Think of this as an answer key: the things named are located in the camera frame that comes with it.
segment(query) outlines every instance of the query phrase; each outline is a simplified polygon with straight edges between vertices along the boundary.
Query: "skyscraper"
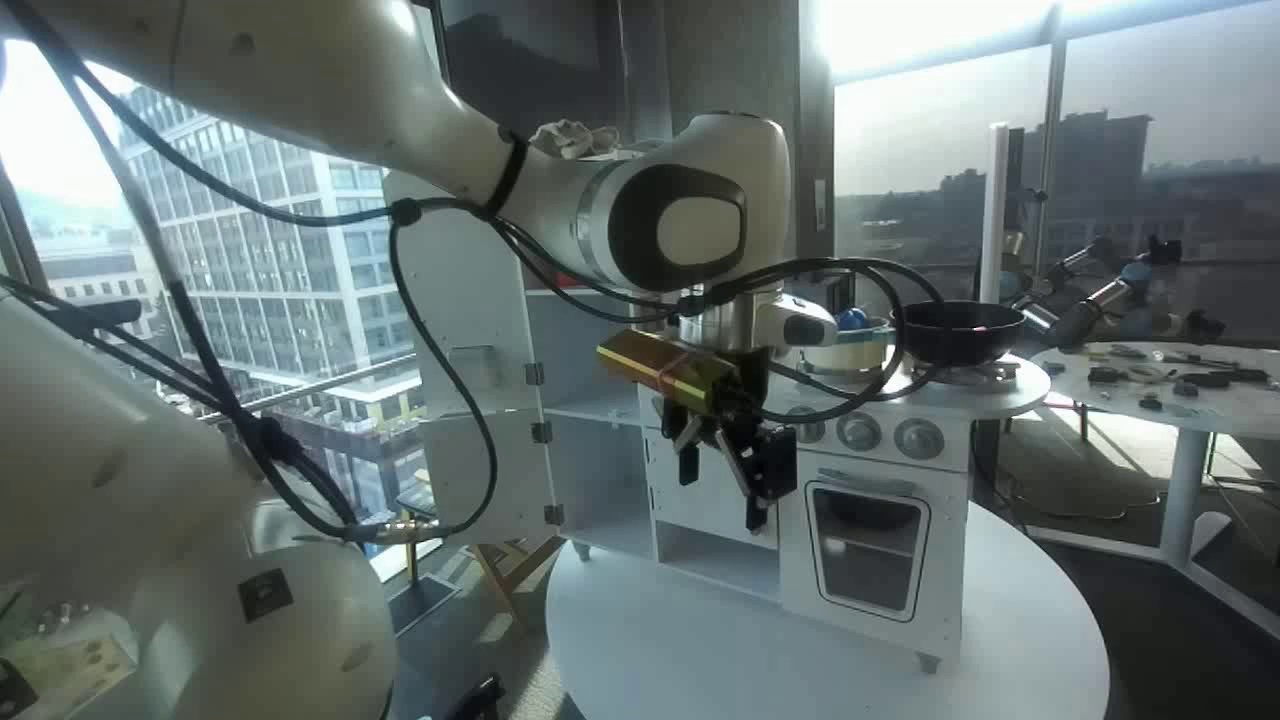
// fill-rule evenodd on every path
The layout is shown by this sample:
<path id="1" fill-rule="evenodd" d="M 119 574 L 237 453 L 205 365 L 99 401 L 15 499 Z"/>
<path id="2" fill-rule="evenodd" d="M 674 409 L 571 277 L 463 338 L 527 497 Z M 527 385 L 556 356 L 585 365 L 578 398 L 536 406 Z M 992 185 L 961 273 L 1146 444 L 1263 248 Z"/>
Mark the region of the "skyscraper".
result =
<path id="1" fill-rule="evenodd" d="M 136 87 L 126 105 L 201 167 L 265 206 L 298 215 L 382 206 L 381 167 L 254 137 L 153 87 Z M 273 412 L 331 468 L 360 516 L 396 511 L 423 468 L 417 425 L 403 420 L 423 398 L 386 273 L 386 229 L 277 223 L 201 189 L 130 133 L 119 150 L 241 398 L 298 393 Z M 390 367 L 305 393 L 381 365 Z"/>

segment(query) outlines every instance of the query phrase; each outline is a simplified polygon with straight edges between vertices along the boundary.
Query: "table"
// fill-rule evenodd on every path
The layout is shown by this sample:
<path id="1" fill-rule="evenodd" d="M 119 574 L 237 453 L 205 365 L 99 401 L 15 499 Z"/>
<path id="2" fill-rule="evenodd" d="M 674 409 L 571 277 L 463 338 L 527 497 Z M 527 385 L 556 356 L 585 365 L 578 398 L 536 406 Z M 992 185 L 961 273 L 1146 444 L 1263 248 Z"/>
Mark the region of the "table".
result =
<path id="1" fill-rule="evenodd" d="M 976 505 L 965 560 L 965 644 L 937 676 L 913 653 L 604 549 L 560 551 L 547 644 L 590 720 L 1098 720 L 1106 653 L 1075 585 Z"/>
<path id="2" fill-rule="evenodd" d="M 1272 382 L 1280 382 L 1280 352 L 1272 347 L 1220 347 L 1220 344 L 1086 344 L 1082 352 L 1040 352 L 1035 365 L 1051 373 L 1056 393 L 1072 398 L 1072 406 L 1094 409 L 1094 412 L 1120 412 L 1140 417 L 1151 425 L 1177 427 L 1172 448 L 1172 475 L 1167 475 L 1167 499 L 1159 522 L 1159 549 L 1143 543 L 1120 543 L 1080 531 L 1056 531 L 1056 527 L 1028 527 L 1035 539 L 1116 551 L 1116 557 L 1140 557 L 1140 560 L 1163 560 L 1167 569 L 1184 574 L 1190 585 L 1198 585 L 1207 597 L 1229 605 L 1232 613 L 1249 615 L 1255 630 L 1280 642 L 1280 615 L 1255 605 L 1253 597 L 1237 594 L 1220 575 L 1194 566 L 1194 551 L 1213 543 L 1232 522 L 1224 511 L 1194 511 L 1194 491 L 1203 481 L 1207 440 L 1214 434 L 1229 437 L 1255 437 L 1255 440 L 1280 440 L 1280 385 L 1232 385 L 1232 389 L 1203 389 L 1194 401 L 1184 401 L 1172 393 L 1167 373 L 1203 373 L 1194 365 L 1167 365 L 1167 356 L 1198 356 L 1213 365 L 1240 365 L 1240 367 L 1263 367 Z M 1140 385 L 1086 385 L 1086 367 L 1120 367 L 1140 377 Z"/>

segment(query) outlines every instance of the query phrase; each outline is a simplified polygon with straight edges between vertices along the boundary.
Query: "floor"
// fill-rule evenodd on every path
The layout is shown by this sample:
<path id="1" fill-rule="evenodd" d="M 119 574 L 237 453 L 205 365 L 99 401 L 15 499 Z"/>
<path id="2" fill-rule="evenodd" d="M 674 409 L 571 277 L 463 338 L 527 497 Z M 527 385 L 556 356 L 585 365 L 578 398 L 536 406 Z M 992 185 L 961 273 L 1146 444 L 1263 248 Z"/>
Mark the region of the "floor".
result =
<path id="1" fill-rule="evenodd" d="M 1010 525 L 1082 527 L 1157 543 L 1172 434 L 1075 412 L 1033 412 L 999 440 L 992 508 Z M 1214 444 L 1203 508 L 1240 516 L 1198 560 L 1280 610 L 1280 481 L 1276 444 Z M 1086 597 L 1110 653 L 1110 720 L 1276 720 L 1280 644 L 1253 632 L 1198 589 L 1143 560 L 1049 549 Z M 463 549 L 430 557 L 450 594 L 400 632 L 396 720 L 440 720 L 486 672 L 501 676 L 501 715 L 574 720 L 543 648 L 543 575 L 516 594 L 516 615 L 482 585 Z"/>

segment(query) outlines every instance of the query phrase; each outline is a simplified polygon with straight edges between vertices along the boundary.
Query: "toy stove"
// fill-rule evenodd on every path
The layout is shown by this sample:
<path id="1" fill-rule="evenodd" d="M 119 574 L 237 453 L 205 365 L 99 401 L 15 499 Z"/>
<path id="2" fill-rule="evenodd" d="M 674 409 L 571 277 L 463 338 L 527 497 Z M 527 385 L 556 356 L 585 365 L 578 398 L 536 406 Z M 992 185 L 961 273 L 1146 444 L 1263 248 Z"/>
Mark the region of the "toy stove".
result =
<path id="1" fill-rule="evenodd" d="M 707 581 L 768 597 L 796 615 L 899 644 L 937 670 L 961 653 L 971 420 L 1035 406 L 1049 377 L 1028 365 L 937 367 L 931 385 L 799 427 L 796 491 L 759 531 L 741 525 L 731 473 L 705 453 L 698 481 L 674 489 L 673 453 L 647 444 L 656 560 L 713 569 L 743 543 L 755 560 Z M 823 393 L 774 385 L 772 409 L 828 409 Z M 692 560 L 686 531 L 724 539 Z"/>

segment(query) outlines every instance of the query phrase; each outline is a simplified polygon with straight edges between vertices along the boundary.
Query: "small pot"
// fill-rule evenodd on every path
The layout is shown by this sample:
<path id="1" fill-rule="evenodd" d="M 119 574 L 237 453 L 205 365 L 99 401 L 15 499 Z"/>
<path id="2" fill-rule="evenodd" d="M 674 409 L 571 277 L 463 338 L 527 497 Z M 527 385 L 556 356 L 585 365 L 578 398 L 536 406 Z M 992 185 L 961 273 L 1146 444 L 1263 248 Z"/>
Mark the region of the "small pot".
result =
<path id="1" fill-rule="evenodd" d="M 1020 338 L 1024 314 L 1004 305 L 907 305 L 902 347 L 924 365 L 989 365 Z"/>

